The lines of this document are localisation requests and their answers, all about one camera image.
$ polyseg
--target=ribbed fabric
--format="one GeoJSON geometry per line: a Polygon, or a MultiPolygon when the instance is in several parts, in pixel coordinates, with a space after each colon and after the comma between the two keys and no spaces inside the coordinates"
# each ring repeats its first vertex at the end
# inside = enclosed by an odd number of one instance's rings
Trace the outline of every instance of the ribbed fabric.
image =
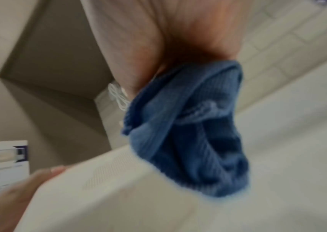
{"type": "Polygon", "coordinates": [[[235,193],[249,172],[233,122],[241,80],[236,61],[177,67],[132,101],[122,133],[179,185],[214,197],[235,193]]]}

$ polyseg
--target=blue sweater sleeve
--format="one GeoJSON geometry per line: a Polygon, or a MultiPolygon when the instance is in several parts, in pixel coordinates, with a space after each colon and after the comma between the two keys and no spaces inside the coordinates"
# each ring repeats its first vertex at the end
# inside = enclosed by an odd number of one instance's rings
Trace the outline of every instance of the blue sweater sleeve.
{"type": "Polygon", "coordinates": [[[177,184],[222,197],[248,184],[233,114],[236,61],[186,64],[154,79],[131,103],[122,133],[136,154],[177,184]]]}

